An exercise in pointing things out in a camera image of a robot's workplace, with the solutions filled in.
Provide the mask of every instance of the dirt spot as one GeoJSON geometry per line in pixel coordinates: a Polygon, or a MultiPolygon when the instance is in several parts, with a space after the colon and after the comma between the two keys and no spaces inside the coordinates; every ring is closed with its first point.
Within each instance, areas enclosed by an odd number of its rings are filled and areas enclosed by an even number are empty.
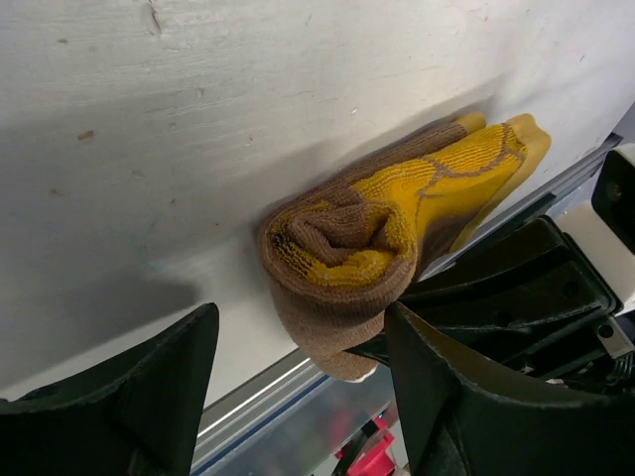
{"type": "Polygon", "coordinates": [[[53,187],[49,190],[49,195],[53,198],[61,198],[65,195],[68,195],[68,193],[61,191],[59,188],[53,187]]]}
{"type": "Polygon", "coordinates": [[[141,21],[150,35],[156,37],[161,36],[161,24],[159,23],[157,10],[155,10],[152,0],[148,0],[141,5],[141,21]]]}
{"type": "Polygon", "coordinates": [[[77,140],[79,142],[83,142],[84,144],[90,144],[95,138],[95,131],[86,131],[82,132],[77,136],[77,140]]]}

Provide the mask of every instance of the white panel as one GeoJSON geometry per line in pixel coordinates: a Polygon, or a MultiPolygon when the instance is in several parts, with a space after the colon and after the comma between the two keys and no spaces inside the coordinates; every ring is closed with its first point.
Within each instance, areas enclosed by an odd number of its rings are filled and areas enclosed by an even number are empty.
{"type": "Polygon", "coordinates": [[[214,300],[217,399],[294,348],[253,245],[272,203],[474,105],[554,137],[518,199],[635,100],[634,21],[629,0],[5,0],[0,388],[214,300]]]}

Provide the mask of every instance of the black plastic part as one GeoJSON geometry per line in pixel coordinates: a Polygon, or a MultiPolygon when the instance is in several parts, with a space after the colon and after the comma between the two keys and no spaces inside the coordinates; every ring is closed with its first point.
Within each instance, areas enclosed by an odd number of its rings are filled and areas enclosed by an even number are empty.
{"type": "Polygon", "coordinates": [[[621,306],[571,238],[548,217],[410,286],[399,301],[483,355],[550,378],[581,355],[601,355],[590,325],[621,306]],[[553,351],[557,342],[558,351],[553,351]]]}
{"type": "Polygon", "coordinates": [[[386,336],[414,476],[632,473],[635,398],[608,398],[514,372],[402,304],[386,336]]]}
{"type": "Polygon", "coordinates": [[[386,333],[383,330],[366,342],[347,349],[346,352],[376,360],[380,364],[390,367],[388,347],[386,346],[386,333]]]}
{"type": "Polygon", "coordinates": [[[482,240],[469,247],[464,253],[462,253],[457,259],[457,263],[469,260],[471,257],[476,256],[487,248],[490,248],[503,238],[514,233],[518,228],[533,221],[539,216],[544,215],[554,204],[556,196],[552,193],[547,193],[529,205],[527,208],[514,215],[513,218],[505,221],[502,225],[492,231],[489,235],[482,240]]]}
{"type": "Polygon", "coordinates": [[[611,231],[635,253],[635,165],[621,154],[607,154],[591,204],[611,231]]]}
{"type": "Polygon", "coordinates": [[[0,474],[185,476],[218,338],[205,304],[84,372],[0,402],[0,474]]]}

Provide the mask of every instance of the folded sock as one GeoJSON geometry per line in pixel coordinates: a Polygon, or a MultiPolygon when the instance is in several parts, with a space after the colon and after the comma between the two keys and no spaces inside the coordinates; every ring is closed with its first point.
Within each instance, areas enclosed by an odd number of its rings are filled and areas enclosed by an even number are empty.
{"type": "Polygon", "coordinates": [[[287,331],[332,377],[376,363],[343,352],[383,328],[386,306],[535,169],[549,136],[524,114],[482,114],[414,134],[276,210],[259,236],[287,331]]]}

